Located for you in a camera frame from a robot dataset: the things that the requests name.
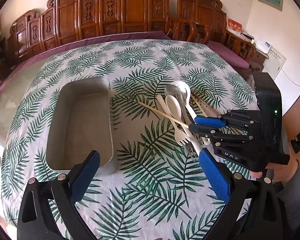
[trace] bolt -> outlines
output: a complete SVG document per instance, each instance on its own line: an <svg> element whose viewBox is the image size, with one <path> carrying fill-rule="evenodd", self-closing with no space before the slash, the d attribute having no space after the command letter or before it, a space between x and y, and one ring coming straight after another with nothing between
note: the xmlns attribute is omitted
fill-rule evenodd
<svg viewBox="0 0 300 240"><path fill-rule="evenodd" d="M233 174L233 176L235 179L242 179L242 175L240 173L236 172L235 174Z"/></svg>
<svg viewBox="0 0 300 240"><path fill-rule="evenodd" d="M29 184L33 184L34 182L35 182L35 178L31 178L31 179L28 180Z"/></svg>
<svg viewBox="0 0 300 240"><path fill-rule="evenodd" d="M58 176L58 180L64 180L66 178L66 175L65 174L60 174Z"/></svg>
<svg viewBox="0 0 300 240"><path fill-rule="evenodd" d="M265 183L267 183L267 184L270 184L270 183L271 183L271 179L269 179L269 178L267 178L267 177L265 177L263 180L264 180Z"/></svg>

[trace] pile of utensils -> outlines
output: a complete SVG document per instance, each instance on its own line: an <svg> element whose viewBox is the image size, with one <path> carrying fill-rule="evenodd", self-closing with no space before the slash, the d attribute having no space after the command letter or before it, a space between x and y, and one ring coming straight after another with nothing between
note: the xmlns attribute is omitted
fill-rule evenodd
<svg viewBox="0 0 300 240"><path fill-rule="evenodd" d="M207 106L213 113L215 113L216 115L218 115L218 113L207 103L205 103L200 97L191 94L190 87L183 81L174 81L171 84L167 85L165 87L164 93L166 96L165 100L161 95L156 96L156 99L164 110L164 113L141 102L139 102L139 104L148 109L151 109L157 114L170 119L175 129L174 137L176 142L180 146L183 146L193 159L197 159L204 145L210 144L210 139L202 138L198 134L192 134L192 132L190 132L189 130L189 125L191 123L194 123L194 119L197 117L197 114L189 104L190 98L192 98L192 100L196 103L205 117L207 117L207 113L198 103L197 99L204 103L205 106ZM193 119L192 121L188 117L187 111ZM177 123L181 125L183 131L177 127Z"/></svg>

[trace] tablecloth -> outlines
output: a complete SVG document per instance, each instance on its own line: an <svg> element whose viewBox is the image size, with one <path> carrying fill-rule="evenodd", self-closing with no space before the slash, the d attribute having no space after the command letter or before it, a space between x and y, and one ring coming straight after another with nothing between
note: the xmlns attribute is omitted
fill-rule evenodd
<svg viewBox="0 0 300 240"><path fill-rule="evenodd" d="M253 90L221 57L205 45L182 41L106 42L49 58L17 108L3 153L2 201L7 220L17 224L31 177L46 181L58 175L48 167L45 155L61 88L94 76L110 80L118 168L93 179L82 201L75 204L79 213L101 239L202 239L224 203L215 196L198 162L175 142L170 121L138 101L158 108L155 96L164 96L167 84L182 80L221 113L258 108ZM246 169L223 162L232 172L249 175ZM53 201L50 206L61 233L70 238Z"/></svg>

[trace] white fork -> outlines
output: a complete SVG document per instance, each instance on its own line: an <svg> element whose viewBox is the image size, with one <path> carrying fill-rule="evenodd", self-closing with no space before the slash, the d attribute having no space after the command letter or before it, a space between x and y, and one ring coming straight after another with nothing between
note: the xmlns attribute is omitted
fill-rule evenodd
<svg viewBox="0 0 300 240"><path fill-rule="evenodd" d="M172 117L165 101L163 100L161 95L157 95L156 96L160 106L163 108L163 110L165 111L165 113L169 116ZM176 123L172 120L170 120L170 122L172 123L173 127L174 127L174 139L176 140L176 142L178 143L178 145L180 146L184 146L186 143L190 142L190 138L189 136L186 135L185 132L181 131L180 129L178 129Z"/></svg>

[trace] wooden chopstick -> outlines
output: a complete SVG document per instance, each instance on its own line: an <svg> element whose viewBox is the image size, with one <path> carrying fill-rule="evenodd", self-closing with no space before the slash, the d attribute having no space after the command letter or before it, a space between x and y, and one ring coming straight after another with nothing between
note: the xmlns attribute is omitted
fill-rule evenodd
<svg viewBox="0 0 300 240"><path fill-rule="evenodd" d="M204 103L211 111L213 111L217 116L220 115L220 113L218 113L216 110L214 110L213 108L211 108L211 106L209 106L202 98L200 98L199 96L197 96L195 93L191 93L191 98L193 99L193 101L196 103L196 105L199 107L199 109L203 112L205 117L208 117L208 115L203 111L202 107L200 106L200 104L198 103L198 101L195 99L198 98L202 103ZM241 134L239 132L238 129L230 127L230 129L235 133L235 134Z"/></svg>
<svg viewBox="0 0 300 240"><path fill-rule="evenodd" d="M201 110L203 115L205 117L208 117L207 113L203 110L202 106L198 103L198 101L195 99L195 97L192 94L190 96L191 96L192 100L195 102L195 104L199 107L199 109Z"/></svg>
<svg viewBox="0 0 300 240"><path fill-rule="evenodd" d="M161 112L161 111L159 111L159 110L157 110L157 109L155 109L155 108L153 108L153 107L151 107L151 106L148 106L148 105L146 105L146 104L144 104L144 103L138 102L138 104L141 105L141 106L143 106L143 107L145 107L145 108L150 109L151 111L154 111L154 112L157 113L157 114L161 114L162 116L164 116L164 117L166 117L166 118L168 118L168 119L170 119L170 120L172 120L172 121L174 121L174 122L176 122L176 123L178 123L178 124L181 124L183 127L186 127L187 129L189 129L189 126L188 126L188 125L186 125L186 124L183 123L183 122L180 122L179 120L173 118L172 116L168 116L167 114L165 114L165 113L163 113L163 112Z"/></svg>

